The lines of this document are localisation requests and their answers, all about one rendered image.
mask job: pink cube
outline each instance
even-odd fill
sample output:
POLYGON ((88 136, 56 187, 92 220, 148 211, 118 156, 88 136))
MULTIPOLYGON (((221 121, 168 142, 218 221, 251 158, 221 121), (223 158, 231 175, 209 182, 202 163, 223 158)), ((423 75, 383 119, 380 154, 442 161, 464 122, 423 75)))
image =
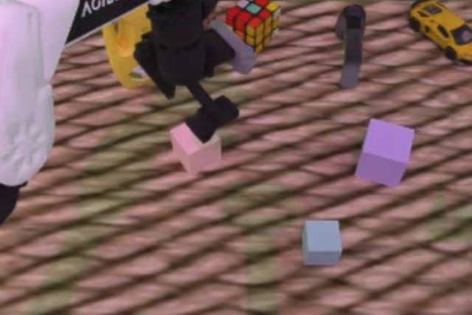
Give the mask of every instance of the pink cube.
POLYGON ((170 131, 172 149, 185 170, 191 174, 201 173, 221 161, 221 140, 214 135, 202 144, 185 123, 170 131))

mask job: purple block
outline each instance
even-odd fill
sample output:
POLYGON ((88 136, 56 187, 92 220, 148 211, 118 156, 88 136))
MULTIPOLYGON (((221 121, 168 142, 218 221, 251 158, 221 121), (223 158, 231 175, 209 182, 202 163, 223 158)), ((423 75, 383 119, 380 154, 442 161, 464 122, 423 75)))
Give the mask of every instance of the purple block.
POLYGON ((400 184, 412 152, 414 130, 371 119, 355 175, 389 187, 400 184))

